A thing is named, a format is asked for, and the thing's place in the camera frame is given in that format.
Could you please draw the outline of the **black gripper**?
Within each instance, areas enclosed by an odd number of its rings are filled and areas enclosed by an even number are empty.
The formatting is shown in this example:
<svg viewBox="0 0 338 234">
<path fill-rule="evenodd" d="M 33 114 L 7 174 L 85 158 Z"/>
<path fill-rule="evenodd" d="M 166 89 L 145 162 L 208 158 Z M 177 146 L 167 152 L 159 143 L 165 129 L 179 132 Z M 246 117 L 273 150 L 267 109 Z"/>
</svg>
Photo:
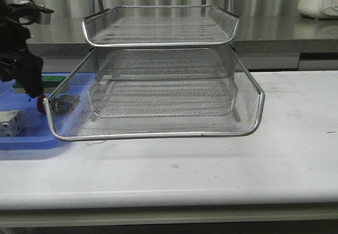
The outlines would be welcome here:
<svg viewBox="0 0 338 234">
<path fill-rule="evenodd" d="M 29 52 L 26 40 L 30 37 L 21 23 L 1 20 L 1 81 L 15 79 L 31 98 L 36 98 L 44 91 L 43 59 Z"/>
</svg>

